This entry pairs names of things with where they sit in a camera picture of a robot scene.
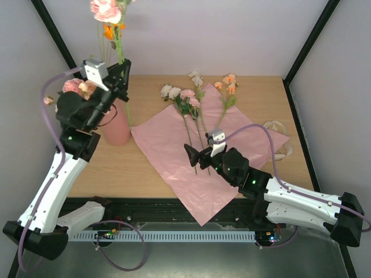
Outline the orange poppy stem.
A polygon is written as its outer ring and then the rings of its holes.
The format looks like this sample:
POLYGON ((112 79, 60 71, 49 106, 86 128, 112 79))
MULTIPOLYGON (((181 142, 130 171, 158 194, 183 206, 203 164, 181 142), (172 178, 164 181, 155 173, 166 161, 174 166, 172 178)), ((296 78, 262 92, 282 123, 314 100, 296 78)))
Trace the orange poppy stem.
POLYGON ((115 30, 119 30, 120 35, 122 36, 122 31, 124 29, 124 24, 112 25, 101 22, 97 23, 97 38, 100 58, 106 63, 107 66, 111 65, 112 51, 116 50, 115 30))

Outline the artificial flower bunch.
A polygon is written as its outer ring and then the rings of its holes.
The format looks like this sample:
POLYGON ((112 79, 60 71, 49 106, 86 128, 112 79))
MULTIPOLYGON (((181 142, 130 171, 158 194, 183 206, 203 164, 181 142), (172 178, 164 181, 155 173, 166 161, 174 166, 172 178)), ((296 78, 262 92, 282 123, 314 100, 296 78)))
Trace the artificial flower bunch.
MULTIPOLYGON (((181 89, 179 87, 174 87, 170 84, 165 84, 160 90, 160 96, 163 101, 172 101, 174 107, 177 109, 181 115, 183 121, 186 121, 186 116, 190 116, 196 125, 197 132, 200 134, 199 127, 202 126, 204 132, 207 132, 206 124, 203 118, 202 111, 202 100, 205 96, 205 91, 202 90, 203 77, 198 71, 191 71, 188 77, 192 80, 194 84, 194 89, 181 89)), ((217 90, 223 88, 226 89, 227 95, 221 96, 220 100, 223 103, 223 111, 219 117, 216 127, 220 126, 221 121, 225 117, 229 108, 233 107, 236 103, 236 88, 239 86, 237 82, 236 75, 234 73, 229 73, 226 75, 221 82, 216 82, 214 87, 217 90)))

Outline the pink wrapping paper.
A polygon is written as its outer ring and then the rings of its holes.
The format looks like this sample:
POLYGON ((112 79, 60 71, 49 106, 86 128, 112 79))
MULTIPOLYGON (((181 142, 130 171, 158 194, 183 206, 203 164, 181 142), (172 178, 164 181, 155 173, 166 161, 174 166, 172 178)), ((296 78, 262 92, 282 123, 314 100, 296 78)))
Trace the pink wrapping paper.
MULTIPOLYGON (((223 103, 213 85, 208 84, 203 90, 203 118, 209 131, 218 123, 223 103)), ((184 122, 174 105, 170 105, 142 125, 135 126, 132 135, 153 168, 197 223, 203 226, 236 197, 238 191, 214 169, 201 170, 190 166, 184 144, 192 144, 200 151, 207 143, 203 127, 199 127, 201 133, 198 134, 190 116, 187 115, 185 119, 184 122)), ((260 169, 271 159, 274 144, 278 143, 279 147, 282 144, 271 134, 272 131, 265 133, 261 128, 253 127, 252 121, 237 107, 228 109, 219 127, 228 136, 244 126, 249 128, 230 138, 227 146, 236 148, 253 168, 260 169)))

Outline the pink carnation stem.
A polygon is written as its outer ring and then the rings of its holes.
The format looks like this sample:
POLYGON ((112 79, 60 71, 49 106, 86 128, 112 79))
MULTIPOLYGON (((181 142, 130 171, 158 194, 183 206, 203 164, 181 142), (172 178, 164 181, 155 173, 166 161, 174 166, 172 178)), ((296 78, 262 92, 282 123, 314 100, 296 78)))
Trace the pink carnation stem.
POLYGON ((80 96, 84 96, 85 92, 82 90, 83 85, 85 84, 84 80, 78 79, 78 78, 73 78, 67 80, 62 88, 62 92, 74 92, 78 93, 80 96))

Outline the pink cylindrical vase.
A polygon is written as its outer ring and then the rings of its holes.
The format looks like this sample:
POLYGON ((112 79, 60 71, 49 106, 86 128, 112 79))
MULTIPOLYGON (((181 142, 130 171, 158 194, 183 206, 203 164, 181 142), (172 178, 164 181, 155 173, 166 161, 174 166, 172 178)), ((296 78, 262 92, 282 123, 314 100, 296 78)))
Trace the pink cylindrical vase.
POLYGON ((130 127, 123 110, 123 101, 116 99, 100 123, 99 130, 110 145, 123 145, 130 139, 130 127))

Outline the pink double rose stem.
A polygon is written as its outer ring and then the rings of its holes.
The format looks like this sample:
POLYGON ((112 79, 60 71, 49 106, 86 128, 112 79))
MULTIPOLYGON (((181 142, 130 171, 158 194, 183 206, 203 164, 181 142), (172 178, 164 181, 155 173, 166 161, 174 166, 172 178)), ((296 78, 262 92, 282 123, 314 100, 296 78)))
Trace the pink double rose stem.
MULTIPOLYGON (((130 0, 92 0, 90 11, 97 22, 107 24, 125 24, 125 17, 128 6, 134 1, 130 0)), ((122 46, 122 36, 119 30, 115 30, 115 43, 118 63, 122 63, 125 54, 122 46)))

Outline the cream ribbon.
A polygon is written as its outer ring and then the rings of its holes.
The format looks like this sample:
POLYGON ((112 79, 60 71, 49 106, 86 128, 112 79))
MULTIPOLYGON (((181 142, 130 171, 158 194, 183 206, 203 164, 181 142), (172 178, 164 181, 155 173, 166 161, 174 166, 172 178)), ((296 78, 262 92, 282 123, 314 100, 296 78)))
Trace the cream ribbon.
POLYGON ((290 156, 293 153, 293 148, 289 141, 288 129, 286 126, 277 120, 269 120, 265 122, 263 126, 269 131, 272 131, 271 134, 278 138, 279 142, 282 144, 280 147, 278 146, 278 143, 274 144, 275 161, 278 162, 290 156))

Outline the peach rose stem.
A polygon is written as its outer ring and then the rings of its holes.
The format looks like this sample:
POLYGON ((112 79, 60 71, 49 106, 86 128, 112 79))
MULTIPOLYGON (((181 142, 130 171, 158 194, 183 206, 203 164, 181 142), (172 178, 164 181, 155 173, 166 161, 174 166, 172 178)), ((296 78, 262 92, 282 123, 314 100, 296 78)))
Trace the peach rose stem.
POLYGON ((91 81, 84 81, 79 84, 78 86, 78 93, 82 96, 85 100, 90 99, 91 95, 96 89, 96 85, 91 81))

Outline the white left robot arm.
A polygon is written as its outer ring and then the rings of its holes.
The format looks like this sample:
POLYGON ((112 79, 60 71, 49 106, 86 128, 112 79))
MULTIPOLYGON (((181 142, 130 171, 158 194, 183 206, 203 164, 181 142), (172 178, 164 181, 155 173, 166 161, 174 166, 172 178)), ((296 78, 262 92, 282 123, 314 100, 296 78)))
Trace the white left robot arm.
POLYGON ((60 216, 60 210, 96 150, 100 140, 96 130, 105 114, 115 100, 129 100, 131 65, 128 59, 109 67, 102 61, 88 59, 80 67, 47 81, 49 85, 79 71, 96 88, 88 99, 72 90, 59 94, 56 119, 63 131, 57 135, 50 129, 56 142, 52 165, 25 212, 3 227, 3 233, 18 245, 19 255, 27 250, 52 261, 61 255, 69 239, 103 220, 109 201, 101 197, 94 197, 65 216, 60 216))

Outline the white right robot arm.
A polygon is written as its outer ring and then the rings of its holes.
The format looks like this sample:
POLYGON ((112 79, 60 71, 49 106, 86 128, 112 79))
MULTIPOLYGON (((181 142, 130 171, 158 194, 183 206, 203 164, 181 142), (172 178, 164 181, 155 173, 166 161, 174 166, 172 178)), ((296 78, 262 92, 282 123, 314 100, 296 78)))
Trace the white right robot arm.
POLYGON ((230 186, 254 203, 253 221, 260 227, 289 224, 315 229, 338 244, 359 247, 364 211, 357 197, 310 191, 255 169, 236 148, 228 149, 224 133, 208 134, 210 146, 200 152, 185 147, 191 166, 213 168, 230 186))

